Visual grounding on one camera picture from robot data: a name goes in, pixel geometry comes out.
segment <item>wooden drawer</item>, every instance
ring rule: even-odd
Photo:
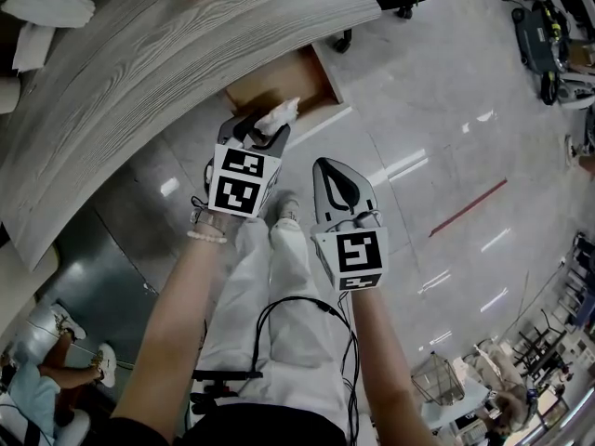
[[[225,93],[235,115],[270,111],[300,97],[287,149],[351,111],[318,44],[291,51],[229,85]]]

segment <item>black strap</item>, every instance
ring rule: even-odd
[[[40,439],[41,431],[39,426],[33,421],[27,420],[27,432],[25,433],[25,441],[22,443],[23,446],[39,446]]]

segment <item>human arm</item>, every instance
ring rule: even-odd
[[[221,234],[202,223],[195,231]],[[142,423],[170,443],[196,366],[219,249],[218,243],[188,240],[155,303],[134,371],[112,415]]]
[[[378,289],[351,294],[365,395],[383,446],[435,446],[412,396],[411,374]]]

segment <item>cardboard box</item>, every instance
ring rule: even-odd
[[[595,64],[595,45],[582,41],[571,42],[570,63],[579,66],[593,66]]]

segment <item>gray wood grain surface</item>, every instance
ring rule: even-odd
[[[0,133],[0,219],[32,268],[133,153],[287,51],[377,18],[375,0],[99,0]]]

